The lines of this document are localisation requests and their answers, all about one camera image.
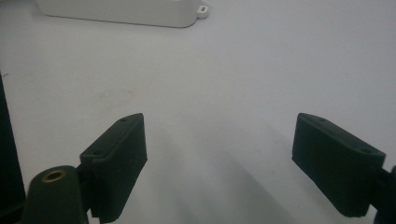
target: black plastic part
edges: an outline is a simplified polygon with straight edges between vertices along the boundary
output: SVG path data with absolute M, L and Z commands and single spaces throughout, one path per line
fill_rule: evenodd
M 396 166 L 391 173 L 381 171 L 372 192 L 370 201 L 378 210 L 375 224 L 396 223 Z
M 0 75 L 0 223 L 21 218 L 25 191 Z
M 367 213 L 385 156 L 326 119 L 297 118 L 292 159 L 346 217 Z
M 81 190 L 81 200 L 84 207 L 84 211 L 88 212 L 92 204 L 92 185 L 93 185 L 93 175 L 89 172 L 84 172 L 82 165 L 78 166 L 78 180 Z
M 102 223 L 116 220 L 147 161 L 142 114 L 118 120 L 81 155 L 78 168 L 92 178 L 90 208 Z
M 84 224 L 78 173 L 72 166 L 58 166 L 31 182 L 21 224 Z

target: white table surface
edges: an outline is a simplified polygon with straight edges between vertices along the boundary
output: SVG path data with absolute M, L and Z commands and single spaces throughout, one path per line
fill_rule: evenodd
M 396 1 L 207 0 L 185 29 L 47 17 L 0 2 L 0 69 L 25 187 L 117 119 L 148 163 L 117 223 L 373 223 L 292 162 L 299 112 L 396 164 Z

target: white background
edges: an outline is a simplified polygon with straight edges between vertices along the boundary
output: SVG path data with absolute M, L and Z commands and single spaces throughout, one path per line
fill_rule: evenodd
M 0 2 L 0 68 L 25 187 L 121 117 L 148 163 L 117 223 L 373 223 L 292 162 L 299 112 L 396 163 L 396 1 L 207 0 L 185 29 L 47 17 Z

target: screw hole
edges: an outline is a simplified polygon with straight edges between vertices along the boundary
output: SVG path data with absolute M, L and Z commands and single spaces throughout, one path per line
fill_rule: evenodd
M 64 178 L 65 175 L 66 175 L 65 170 L 55 170 L 44 175 L 42 181 L 44 183 L 52 183 Z

